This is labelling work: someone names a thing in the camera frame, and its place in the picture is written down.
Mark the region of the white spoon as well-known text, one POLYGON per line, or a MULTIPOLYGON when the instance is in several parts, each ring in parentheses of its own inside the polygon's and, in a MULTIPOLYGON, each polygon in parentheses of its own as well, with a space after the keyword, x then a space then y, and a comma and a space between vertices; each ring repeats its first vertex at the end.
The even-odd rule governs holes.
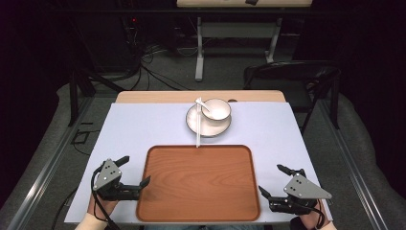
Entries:
POLYGON ((208 108, 208 106, 207 106, 205 103, 202 102, 201 97, 197 98, 197 99, 195 100, 195 103, 201 105, 201 106, 204 107, 207 111, 211 112, 211 110, 208 108))

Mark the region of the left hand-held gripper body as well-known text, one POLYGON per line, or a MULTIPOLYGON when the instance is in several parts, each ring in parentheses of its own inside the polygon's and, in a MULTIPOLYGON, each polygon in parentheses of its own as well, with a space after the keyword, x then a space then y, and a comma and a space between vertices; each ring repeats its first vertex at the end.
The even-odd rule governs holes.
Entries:
POLYGON ((96 169, 96 181, 91 186, 92 191, 103 200, 138 200, 138 186, 125 185, 121 182, 122 171, 112 159, 105 160, 96 169))

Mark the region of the white bowl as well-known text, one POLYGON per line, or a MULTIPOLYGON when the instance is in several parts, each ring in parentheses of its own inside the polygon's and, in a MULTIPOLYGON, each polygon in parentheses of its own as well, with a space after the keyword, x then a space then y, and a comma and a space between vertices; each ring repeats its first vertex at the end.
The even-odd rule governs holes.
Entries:
POLYGON ((203 117, 213 125, 225 124, 231 112, 231 106, 221 99, 208 99, 202 107, 203 117))

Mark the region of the dark equipment with red light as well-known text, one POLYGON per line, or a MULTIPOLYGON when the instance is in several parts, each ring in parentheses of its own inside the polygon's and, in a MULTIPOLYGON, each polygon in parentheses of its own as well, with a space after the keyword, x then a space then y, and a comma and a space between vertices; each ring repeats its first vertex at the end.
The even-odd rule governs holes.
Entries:
POLYGON ((142 36, 142 27, 136 16, 123 16, 122 22, 127 39, 131 43, 136 43, 142 36))

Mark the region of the black chair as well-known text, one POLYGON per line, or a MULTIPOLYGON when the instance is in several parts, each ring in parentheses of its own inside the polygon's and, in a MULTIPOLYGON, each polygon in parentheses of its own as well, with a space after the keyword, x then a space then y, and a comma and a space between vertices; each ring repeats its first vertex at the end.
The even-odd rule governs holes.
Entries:
POLYGON ((243 88, 246 90, 279 90, 294 113, 305 113, 300 126, 305 132, 318 100, 330 93, 330 115, 338 128, 338 97, 340 67, 327 60, 289 60, 250 66, 244 70, 243 88))

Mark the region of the white plate with dark rim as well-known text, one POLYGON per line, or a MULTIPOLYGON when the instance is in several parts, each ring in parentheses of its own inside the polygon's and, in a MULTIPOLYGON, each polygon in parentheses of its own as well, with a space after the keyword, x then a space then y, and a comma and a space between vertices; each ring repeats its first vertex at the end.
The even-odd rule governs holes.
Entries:
MULTIPOLYGON (((215 121, 207 118, 203 114, 200 115, 200 135, 205 137, 214 137, 223 133, 231 124, 232 116, 227 117, 222 121, 215 121)), ((187 112, 186 124, 193 132, 197 132, 197 109, 193 105, 187 112)))

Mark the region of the black metal stand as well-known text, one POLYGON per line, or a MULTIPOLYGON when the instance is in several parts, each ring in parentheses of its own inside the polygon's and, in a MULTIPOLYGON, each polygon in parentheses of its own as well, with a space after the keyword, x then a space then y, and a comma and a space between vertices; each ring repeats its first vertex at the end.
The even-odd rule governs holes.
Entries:
POLYGON ((124 91, 122 87, 102 77, 99 74, 96 74, 86 68, 76 68, 71 74, 69 79, 70 111, 71 111, 69 122, 70 127, 76 122, 76 120, 79 117, 78 90, 80 90, 85 97, 94 97, 96 94, 96 89, 94 85, 91 83, 91 80, 98 81, 117 93, 124 91))

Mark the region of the person's left hand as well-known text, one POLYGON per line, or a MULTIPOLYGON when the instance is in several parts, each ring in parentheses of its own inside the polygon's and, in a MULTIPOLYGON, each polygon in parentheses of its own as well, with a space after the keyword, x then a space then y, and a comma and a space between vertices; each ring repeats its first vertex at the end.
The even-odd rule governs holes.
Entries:
POLYGON ((100 205, 97 204, 92 195, 90 196, 87 213, 95 216, 97 219, 106 220, 106 216, 110 216, 113 213, 119 201, 103 200, 99 196, 98 199, 100 205))

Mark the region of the person's right hand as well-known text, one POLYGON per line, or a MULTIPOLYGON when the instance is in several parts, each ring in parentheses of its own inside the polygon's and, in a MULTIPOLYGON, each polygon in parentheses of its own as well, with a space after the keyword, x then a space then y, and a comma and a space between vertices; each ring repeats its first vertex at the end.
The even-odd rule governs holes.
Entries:
POLYGON ((314 209, 307 215, 300 215, 290 220, 290 230, 316 230, 329 223, 326 210, 321 201, 318 201, 314 209))

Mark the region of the desk with white legs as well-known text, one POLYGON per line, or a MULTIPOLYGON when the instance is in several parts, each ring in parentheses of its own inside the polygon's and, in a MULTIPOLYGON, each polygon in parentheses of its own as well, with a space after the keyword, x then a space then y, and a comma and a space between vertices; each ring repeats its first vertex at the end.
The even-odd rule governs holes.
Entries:
MULTIPOLYGON (((259 0, 253 6, 246 4, 245 0, 176 0, 178 8, 186 10, 291 10, 308 9, 313 0, 259 0)), ((197 60, 195 69, 195 80, 203 80, 204 70, 204 38, 270 38, 269 48, 265 51, 267 62, 274 60, 274 54, 280 30, 282 18, 276 19, 255 19, 249 22, 246 19, 238 19, 233 22, 227 19, 219 22, 216 19, 204 19, 198 16, 196 19, 197 33, 197 60)))

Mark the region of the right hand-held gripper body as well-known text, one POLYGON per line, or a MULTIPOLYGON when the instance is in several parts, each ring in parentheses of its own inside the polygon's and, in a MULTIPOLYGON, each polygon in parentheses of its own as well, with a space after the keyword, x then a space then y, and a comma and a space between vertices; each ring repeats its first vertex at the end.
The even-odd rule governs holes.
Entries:
POLYGON ((284 182, 283 186, 281 182, 278 182, 277 177, 273 177, 270 181, 272 191, 280 190, 286 193, 286 196, 267 194, 269 208, 272 212, 306 215, 315 208, 319 199, 332 198, 330 192, 299 173, 294 174, 290 181, 284 180, 284 182))

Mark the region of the white table mat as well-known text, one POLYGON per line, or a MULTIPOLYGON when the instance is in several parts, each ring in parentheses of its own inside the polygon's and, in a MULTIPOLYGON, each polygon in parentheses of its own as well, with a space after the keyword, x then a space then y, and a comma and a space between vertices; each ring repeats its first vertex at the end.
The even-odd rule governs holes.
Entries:
MULTIPOLYGON (((123 165, 122 182, 141 180, 147 151, 157 145, 193 145, 195 134, 187 127, 190 103, 114 103, 65 218, 79 223, 86 213, 93 171, 102 161, 130 157, 123 165)), ((257 182, 274 196, 283 196, 290 177, 277 169, 305 170, 318 183, 303 137, 288 103, 237 102, 231 104, 232 122, 222 134, 204 138, 204 145, 244 145, 253 153, 257 182)))

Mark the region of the brown wooden tray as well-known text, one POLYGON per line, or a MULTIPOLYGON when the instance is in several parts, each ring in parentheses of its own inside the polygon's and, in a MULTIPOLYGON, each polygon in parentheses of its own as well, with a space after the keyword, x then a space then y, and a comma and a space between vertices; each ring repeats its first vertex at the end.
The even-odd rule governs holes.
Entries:
POLYGON ((144 222, 254 221, 259 195, 243 145, 155 146, 147 153, 136 217, 144 222))

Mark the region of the metal floor rail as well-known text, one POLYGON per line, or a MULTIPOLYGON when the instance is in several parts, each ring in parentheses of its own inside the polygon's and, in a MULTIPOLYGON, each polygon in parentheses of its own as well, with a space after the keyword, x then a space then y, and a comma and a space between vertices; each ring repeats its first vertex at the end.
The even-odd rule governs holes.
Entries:
POLYGON ((376 205, 374 198, 372 197, 370 189, 368 188, 363 176, 361 175, 361 172, 359 171, 352 157, 349 146, 341 130, 337 129, 329 118, 329 108, 327 106, 327 102, 321 101, 319 107, 321 113, 323 114, 324 119, 327 121, 330 132, 332 133, 335 142, 337 143, 340 149, 344 164, 346 166, 347 171, 349 172, 350 181, 370 221, 370 224, 372 225, 372 229, 389 230, 385 220, 383 219, 376 205))
POLYGON ((25 229, 92 102, 92 97, 82 99, 79 102, 79 115, 70 124, 70 102, 60 100, 33 158, 0 210, 0 220, 4 221, 0 230, 25 229))

